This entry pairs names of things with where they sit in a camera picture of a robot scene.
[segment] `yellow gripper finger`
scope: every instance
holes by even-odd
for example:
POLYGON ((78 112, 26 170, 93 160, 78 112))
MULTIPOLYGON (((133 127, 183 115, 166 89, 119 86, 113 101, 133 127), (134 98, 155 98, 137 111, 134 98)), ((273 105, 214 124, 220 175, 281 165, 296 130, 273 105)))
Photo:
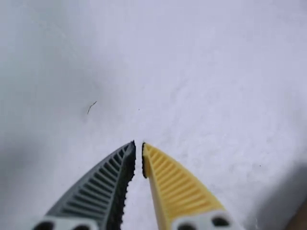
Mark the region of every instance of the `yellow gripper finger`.
POLYGON ((144 143, 142 163, 159 230, 242 230, 215 196, 164 152, 144 143))

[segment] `mounting hole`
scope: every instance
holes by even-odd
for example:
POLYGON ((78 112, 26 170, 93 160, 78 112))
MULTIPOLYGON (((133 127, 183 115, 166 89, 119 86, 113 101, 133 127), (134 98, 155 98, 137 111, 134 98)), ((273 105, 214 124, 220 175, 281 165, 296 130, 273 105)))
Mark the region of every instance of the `mounting hole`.
POLYGON ((75 227, 74 229, 72 230, 91 230, 91 228, 87 225, 78 225, 77 227, 75 227))
POLYGON ((182 223, 178 226, 177 230, 197 230, 197 229, 190 223, 182 223))
POLYGON ((44 221, 39 223, 33 230, 53 230, 54 224, 51 221, 44 221))
POLYGON ((212 223, 216 227, 226 227, 229 226, 229 222, 223 217, 215 217, 212 219, 212 223))

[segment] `black rubber edge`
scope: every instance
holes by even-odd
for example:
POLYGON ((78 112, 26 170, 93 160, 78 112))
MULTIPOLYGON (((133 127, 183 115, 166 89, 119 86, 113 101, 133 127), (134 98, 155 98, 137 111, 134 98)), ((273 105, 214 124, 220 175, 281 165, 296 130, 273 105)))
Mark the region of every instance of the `black rubber edge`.
POLYGON ((134 141, 109 154, 76 182, 46 213, 88 218, 100 230, 119 230, 129 181, 134 176, 134 141))
POLYGON ((143 151, 144 151, 145 144, 146 144, 145 142, 143 142, 143 144, 142 144, 142 172, 143 172, 143 177, 147 178, 146 173, 145 173, 145 166, 144 166, 145 159, 144 159, 144 156, 143 156, 143 151))

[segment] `white cloth background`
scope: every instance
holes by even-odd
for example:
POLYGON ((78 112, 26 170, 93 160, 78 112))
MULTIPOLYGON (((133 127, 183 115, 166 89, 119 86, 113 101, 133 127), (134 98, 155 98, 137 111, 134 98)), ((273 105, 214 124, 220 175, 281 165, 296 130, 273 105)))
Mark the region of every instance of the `white cloth background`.
POLYGON ((305 0, 0 1, 1 228, 134 139, 122 229, 157 229, 143 141, 281 229, 307 195, 306 75, 305 0))

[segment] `white surface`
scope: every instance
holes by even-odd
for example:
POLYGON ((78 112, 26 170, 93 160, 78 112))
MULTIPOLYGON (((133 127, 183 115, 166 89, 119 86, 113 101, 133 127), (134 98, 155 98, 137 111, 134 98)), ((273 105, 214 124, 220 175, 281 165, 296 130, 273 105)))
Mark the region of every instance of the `white surface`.
MULTIPOLYGON (((0 34, 3 229, 132 139, 251 230, 307 194, 306 1, 3 0, 0 34)), ((157 228, 140 157, 125 213, 124 230, 157 228)))

